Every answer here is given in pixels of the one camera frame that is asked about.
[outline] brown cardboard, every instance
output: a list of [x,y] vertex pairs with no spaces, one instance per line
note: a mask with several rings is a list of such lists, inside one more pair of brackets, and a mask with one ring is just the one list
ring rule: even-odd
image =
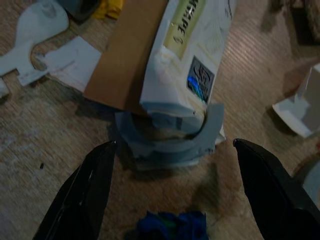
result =
[[149,54],[167,0],[131,0],[123,8],[84,97],[136,114]]

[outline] beige carpet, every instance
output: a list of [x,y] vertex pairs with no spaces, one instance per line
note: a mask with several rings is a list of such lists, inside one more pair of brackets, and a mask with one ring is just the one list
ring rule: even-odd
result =
[[[15,26],[30,0],[2,0],[0,55],[14,45]],[[317,153],[319,135],[294,135],[272,110],[289,96],[308,69],[320,62],[320,47],[299,46],[287,11],[271,14],[267,0],[239,0],[214,86],[224,103],[228,140],[195,167],[134,173],[115,158],[101,240],[121,240],[147,211],[206,213],[215,240],[262,236],[244,194],[233,138],[264,146],[292,175]],[[114,21],[89,19],[40,44],[54,50],[76,35],[103,51]],[[32,239],[57,190],[96,145],[109,140],[113,113],[63,85],[43,78],[21,87],[17,73],[3,79],[10,96],[0,102],[0,239]]]

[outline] holographic label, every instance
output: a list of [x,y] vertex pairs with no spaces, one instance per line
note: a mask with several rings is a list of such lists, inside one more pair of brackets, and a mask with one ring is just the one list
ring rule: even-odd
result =
[[186,86],[201,101],[208,103],[215,75],[204,66],[196,57],[193,57]]

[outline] blue cloth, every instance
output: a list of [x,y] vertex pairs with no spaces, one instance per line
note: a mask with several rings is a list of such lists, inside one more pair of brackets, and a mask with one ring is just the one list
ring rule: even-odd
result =
[[136,227],[139,240],[209,240],[206,216],[200,211],[181,213],[147,212]]

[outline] white cardboard scrap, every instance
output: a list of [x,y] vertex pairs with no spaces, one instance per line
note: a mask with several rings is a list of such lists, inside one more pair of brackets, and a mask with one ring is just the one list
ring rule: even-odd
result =
[[320,63],[313,66],[295,95],[272,107],[300,136],[307,138],[320,130]]
[[[100,56],[98,50],[77,36],[58,50],[48,52],[40,60],[46,64],[51,76],[83,93]],[[68,64],[57,69],[56,66],[61,62]]]

